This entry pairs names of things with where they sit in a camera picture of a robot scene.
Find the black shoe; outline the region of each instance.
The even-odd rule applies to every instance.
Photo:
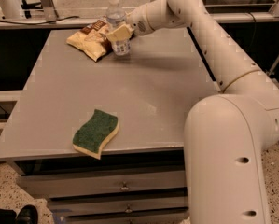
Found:
[[[37,224],[38,213],[33,205],[25,205],[16,218],[16,224]]]

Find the scouring pad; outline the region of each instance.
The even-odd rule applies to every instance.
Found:
[[[118,130],[119,121],[116,116],[95,109],[91,119],[75,133],[74,149],[100,160],[103,147]]]

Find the plastic bottle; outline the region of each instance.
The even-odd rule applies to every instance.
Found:
[[[119,0],[109,0],[109,8],[105,15],[110,31],[126,22],[126,13],[119,6]],[[111,45],[114,53],[118,56],[124,56],[130,52],[130,39],[112,42]]]

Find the gray tabletop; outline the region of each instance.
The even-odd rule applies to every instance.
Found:
[[[136,37],[129,56],[98,63],[65,43],[76,31],[51,32],[0,137],[0,160],[79,155],[72,139],[94,109],[119,118],[102,155],[182,148],[189,110],[216,93],[187,30]]]

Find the drawer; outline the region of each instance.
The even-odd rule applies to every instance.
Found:
[[[120,169],[59,175],[21,176],[17,184],[34,198],[73,197],[94,194],[186,186],[184,166]]]
[[[49,210],[60,217],[126,213],[188,207],[186,189],[128,193],[107,197],[48,201]]]
[[[90,217],[68,217],[66,224],[153,224],[180,222],[188,218],[187,208],[166,209],[161,211],[138,212],[123,215],[100,215]]]

